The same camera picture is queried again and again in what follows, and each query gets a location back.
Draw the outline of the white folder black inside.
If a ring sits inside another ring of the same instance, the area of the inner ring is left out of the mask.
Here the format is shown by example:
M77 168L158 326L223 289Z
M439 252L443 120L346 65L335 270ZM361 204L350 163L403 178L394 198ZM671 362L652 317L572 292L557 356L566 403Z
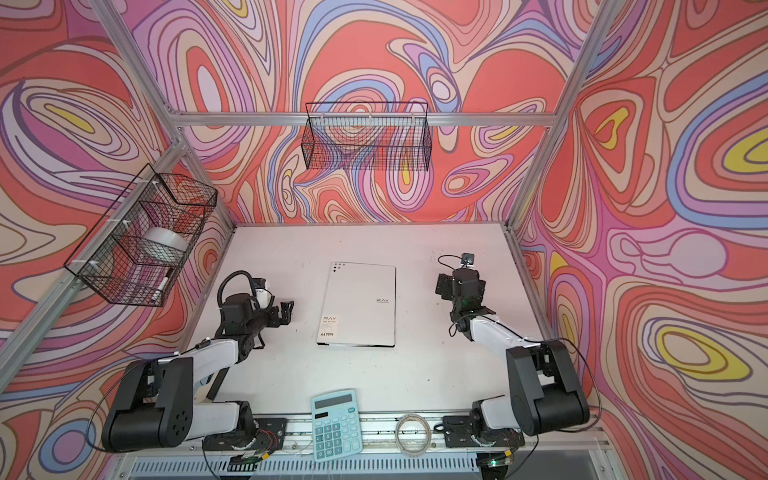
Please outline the white folder black inside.
M331 264L316 334L322 346L393 348L396 279L392 265Z

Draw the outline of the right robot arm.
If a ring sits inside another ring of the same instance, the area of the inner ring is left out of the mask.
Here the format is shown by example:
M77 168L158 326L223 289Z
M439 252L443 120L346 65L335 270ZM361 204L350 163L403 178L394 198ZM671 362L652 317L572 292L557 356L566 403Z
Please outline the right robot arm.
M585 426L590 408L566 345L514 332L483 305L485 286L478 271L463 266L439 274L435 287L451 303L449 332L484 346L506 366L508 392L473 403L476 438L488 444L508 430L536 436Z

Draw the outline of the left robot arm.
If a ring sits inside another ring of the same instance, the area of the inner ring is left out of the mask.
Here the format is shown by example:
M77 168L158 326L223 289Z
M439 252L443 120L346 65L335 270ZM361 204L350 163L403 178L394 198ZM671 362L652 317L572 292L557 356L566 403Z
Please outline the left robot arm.
M231 367L264 348L265 329L291 323L295 303L277 301L265 279L237 270L220 284L216 306L220 321L212 337L182 353L126 368L102 427L104 451L173 448L191 440L251 448L259 428L248 402L198 402L195 396L205 384L216 393Z

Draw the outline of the white stapler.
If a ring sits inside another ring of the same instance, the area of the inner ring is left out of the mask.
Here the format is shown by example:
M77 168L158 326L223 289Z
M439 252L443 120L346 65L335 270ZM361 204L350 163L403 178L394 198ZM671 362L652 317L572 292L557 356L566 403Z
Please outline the white stapler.
M203 398L206 401L213 402L216 399L229 370L229 367L225 367L215 374L204 377L197 384L197 393L202 393Z

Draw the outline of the black marker pen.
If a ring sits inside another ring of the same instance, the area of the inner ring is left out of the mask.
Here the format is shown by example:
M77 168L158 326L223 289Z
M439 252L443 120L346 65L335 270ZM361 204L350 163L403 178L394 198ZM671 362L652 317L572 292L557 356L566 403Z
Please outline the black marker pen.
M173 268L169 268L166 271L166 273L163 276L163 278L161 279L159 285L155 287L155 289L154 289L154 291L153 291L153 293L152 293L152 295L150 297L150 301L151 302L157 303L158 301L161 300L162 296L164 295L165 288L166 288L166 286L167 286L167 284L168 284L168 282L170 280L170 277L171 277L172 273L173 273Z

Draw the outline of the teal calculator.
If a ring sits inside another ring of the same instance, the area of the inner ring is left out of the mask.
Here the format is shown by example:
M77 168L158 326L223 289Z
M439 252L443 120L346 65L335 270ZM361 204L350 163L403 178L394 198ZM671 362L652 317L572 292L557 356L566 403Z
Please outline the teal calculator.
M338 390L312 399L314 459L330 462L360 454L362 428L354 390Z

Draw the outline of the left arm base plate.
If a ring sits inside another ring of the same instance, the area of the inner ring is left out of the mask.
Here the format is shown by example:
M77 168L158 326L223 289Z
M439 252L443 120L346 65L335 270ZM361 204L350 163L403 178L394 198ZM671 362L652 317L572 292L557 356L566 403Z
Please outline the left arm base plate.
M256 418L245 430L206 436L202 447L213 452L273 453L283 447L287 423L285 417Z

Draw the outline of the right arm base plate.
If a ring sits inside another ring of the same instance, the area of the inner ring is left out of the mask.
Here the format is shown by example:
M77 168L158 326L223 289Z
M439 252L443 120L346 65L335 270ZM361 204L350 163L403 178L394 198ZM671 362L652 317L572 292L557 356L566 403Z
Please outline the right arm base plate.
M515 429L490 429L481 419L472 415L443 416L433 427L433 433L442 435L448 448L504 448L516 451L525 445L521 432Z

